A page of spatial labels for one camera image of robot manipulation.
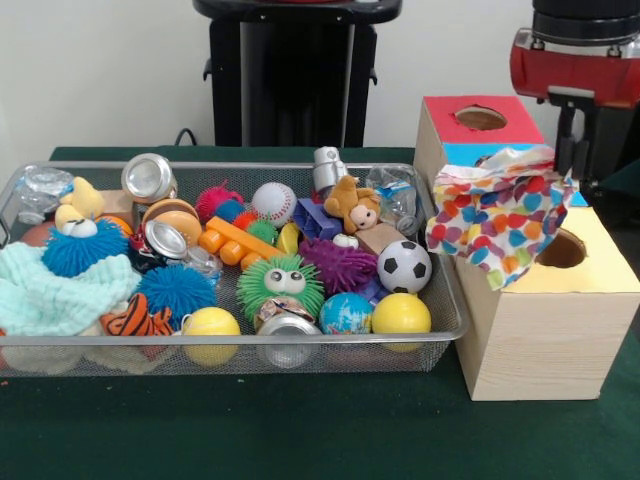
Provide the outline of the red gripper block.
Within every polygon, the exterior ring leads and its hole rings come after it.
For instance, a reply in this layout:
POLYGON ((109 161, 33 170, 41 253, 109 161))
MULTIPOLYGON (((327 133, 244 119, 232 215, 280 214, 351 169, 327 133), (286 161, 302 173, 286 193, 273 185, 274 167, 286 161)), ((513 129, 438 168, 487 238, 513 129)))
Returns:
POLYGON ((583 180, 590 143, 577 140, 573 121, 587 114, 591 100, 598 106, 592 145, 592 177, 601 181, 615 169, 618 158, 617 111, 639 103, 639 39, 604 45, 565 45, 518 30, 510 53, 514 90, 523 96, 549 100, 560 107, 556 136, 556 171, 583 180))

